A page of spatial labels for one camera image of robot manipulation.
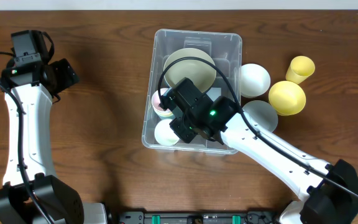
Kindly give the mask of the cream white cup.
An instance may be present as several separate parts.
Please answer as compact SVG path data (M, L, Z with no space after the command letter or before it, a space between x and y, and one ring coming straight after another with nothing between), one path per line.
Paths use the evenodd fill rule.
M180 138L173 132L170 127L172 119L163 119L158 122L155 127L154 136L155 140L163 146L173 146Z

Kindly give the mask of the pink cup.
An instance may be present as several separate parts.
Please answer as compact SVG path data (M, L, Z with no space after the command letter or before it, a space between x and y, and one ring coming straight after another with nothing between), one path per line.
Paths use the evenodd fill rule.
M171 113L170 110L164 110L163 108L160 107L160 98L158 95L158 91L156 91L152 95L152 107L154 111L161 116L168 116Z

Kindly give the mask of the cream beige bowl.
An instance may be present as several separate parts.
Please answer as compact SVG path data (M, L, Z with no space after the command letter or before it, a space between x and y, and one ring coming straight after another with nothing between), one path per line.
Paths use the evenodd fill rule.
M172 53L164 64L165 70L173 61L183 57L198 57L215 65L213 59L204 51L195 48L184 48ZM164 75L165 81L170 87L176 85L184 77L189 78L200 92L208 91L216 78L213 67L198 60L183 60L174 64Z

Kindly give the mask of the yellow cup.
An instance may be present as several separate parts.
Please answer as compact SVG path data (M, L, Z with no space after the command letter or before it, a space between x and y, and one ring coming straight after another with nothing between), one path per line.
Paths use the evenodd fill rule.
M312 59L306 56L297 56L290 62L285 79L300 84L314 74L315 68Z

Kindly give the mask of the light blue cup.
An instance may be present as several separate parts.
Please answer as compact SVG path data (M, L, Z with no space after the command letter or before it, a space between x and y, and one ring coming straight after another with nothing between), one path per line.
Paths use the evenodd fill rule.
M175 119L173 114L158 114L157 115L160 119Z

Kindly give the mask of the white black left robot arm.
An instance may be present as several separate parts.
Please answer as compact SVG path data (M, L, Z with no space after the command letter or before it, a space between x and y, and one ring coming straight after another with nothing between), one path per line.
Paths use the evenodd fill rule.
M0 189L1 223L107 223L102 203L85 203L58 179L50 144L53 97L78 83L63 58L15 58L2 71L0 87L9 114L9 158Z

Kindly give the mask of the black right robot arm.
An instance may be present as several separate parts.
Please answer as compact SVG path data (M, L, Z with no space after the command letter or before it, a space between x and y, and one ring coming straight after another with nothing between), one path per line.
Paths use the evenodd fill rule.
M278 177L298 197L278 223L351 223L358 214L358 175L340 159L334 165L293 147L252 124L237 100L205 93L163 94L161 105L173 111L170 126L185 143L197 135L249 156Z

